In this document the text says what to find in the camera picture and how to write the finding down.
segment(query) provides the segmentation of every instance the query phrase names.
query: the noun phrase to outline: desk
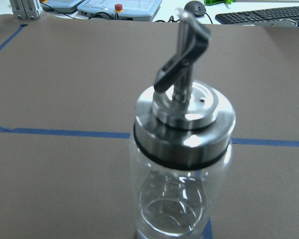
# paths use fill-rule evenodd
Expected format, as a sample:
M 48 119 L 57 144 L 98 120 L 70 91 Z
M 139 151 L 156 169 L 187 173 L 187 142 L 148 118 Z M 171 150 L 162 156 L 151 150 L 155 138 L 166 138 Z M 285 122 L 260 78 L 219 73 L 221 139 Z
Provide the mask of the desk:
M 189 2 L 187 0 L 162 0 L 160 5 L 160 9 L 157 12 L 156 16 L 153 18 L 153 21 L 157 20 L 165 20 L 168 21 L 170 16 L 174 16 L 177 19 L 177 8 L 184 8 L 186 3 Z M 220 24 L 215 20 L 215 15 L 219 13 L 227 13 L 227 12 L 238 12 L 238 11 L 248 11 L 248 10 L 259 10 L 266 8 L 274 8 L 274 7 L 284 7 L 284 6 L 299 6 L 299 2 L 235 2 L 233 4 L 216 4 L 216 5 L 207 5 L 206 10 L 213 20 L 214 24 Z M 52 15 L 56 15 L 58 17 L 68 18 L 62 14 L 57 14 L 55 12 L 49 12 Z M 0 0 L 0 14 L 12 14 L 12 9 L 10 6 L 9 0 Z M 79 18 L 79 19 L 87 19 L 85 16 L 81 16 L 78 12 L 74 12 L 69 14 L 71 17 Z M 210 24 L 210 20 L 207 16 L 198 19 L 199 22 Z
M 132 239 L 126 135 L 178 24 L 21 22 L 0 50 L 0 239 Z M 0 16 L 0 42 L 21 22 Z M 213 236 L 299 238 L 299 29 L 208 27 L 196 78 L 237 113 Z

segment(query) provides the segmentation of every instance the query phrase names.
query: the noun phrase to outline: red emergency stop button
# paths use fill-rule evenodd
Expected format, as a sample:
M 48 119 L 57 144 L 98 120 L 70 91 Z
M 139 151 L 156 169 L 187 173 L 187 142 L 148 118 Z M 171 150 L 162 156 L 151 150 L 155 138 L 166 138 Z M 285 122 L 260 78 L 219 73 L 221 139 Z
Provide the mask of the red emergency stop button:
M 123 11 L 123 5 L 122 4 L 115 4 L 115 12 L 122 12 Z

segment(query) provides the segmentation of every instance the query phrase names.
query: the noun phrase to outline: white desk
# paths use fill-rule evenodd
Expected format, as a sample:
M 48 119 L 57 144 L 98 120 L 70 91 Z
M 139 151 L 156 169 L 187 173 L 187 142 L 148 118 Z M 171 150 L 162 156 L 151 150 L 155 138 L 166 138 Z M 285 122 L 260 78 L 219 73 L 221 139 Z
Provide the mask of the white desk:
M 165 20 L 168 21 L 170 16 L 174 16 L 177 19 L 177 8 L 184 8 L 186 3 L 189 0 L 162 0 L 160 5 L 160 9 L 156 16 L 154 17 L 153 21 L 156 20 Z M 266 9 L 266 8 L 274 8 L 274 7 L 284 7 L 284 6 L 299 6 L 299 2 L 234 2 L 232 4 L 216 4 L 206 6 L 207 13 L 210 15 L 211 19 L 213 20 L 214 24 L 220 24 L 218 21 L 215 20 L 215 15 L 219 13 L 227 13 L 227 12 L 238 12 L 238 11 L 247 11 L 247 10 L 259 10 L 259 9 Z M 55 12 L 49 12 L 50 14 L 68 18 L 65 15 L 57 14 Z M 12 14 L 12 8 L 10 5 L 9 0 L 0 0 L 0 14 Z M 80 18 L 80 19 L 87 19 L 85 16 L 81 16 L 78 12 L 74 12 L 69 14 L 72 17 Z M 199 18 L 201 23 L 210 24 L 210 20 L 207 16 Z

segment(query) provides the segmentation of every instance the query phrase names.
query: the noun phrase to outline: clear glass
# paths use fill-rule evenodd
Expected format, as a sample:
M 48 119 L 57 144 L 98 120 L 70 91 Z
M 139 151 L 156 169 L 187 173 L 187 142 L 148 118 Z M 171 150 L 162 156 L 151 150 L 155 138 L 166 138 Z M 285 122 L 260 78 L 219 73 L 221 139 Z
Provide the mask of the clear glass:
M 154 163 L 133 134 L 130 156 L 138 239 L 201 239 L 231 162 L 232 145 L 215 164 L 195 171 Z

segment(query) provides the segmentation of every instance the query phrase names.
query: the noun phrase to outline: green object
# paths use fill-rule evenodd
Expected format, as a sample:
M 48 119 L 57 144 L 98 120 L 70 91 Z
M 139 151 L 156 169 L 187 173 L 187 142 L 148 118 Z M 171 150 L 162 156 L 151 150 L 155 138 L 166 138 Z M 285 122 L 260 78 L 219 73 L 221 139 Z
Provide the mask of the green object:
M 232 4 L 235 1 L 236 0 L 204 0 L 204 4 L 205 5 L 214 5 L 214 4 L 218 4 L 218 3 L 222 3 L 222 2 Z

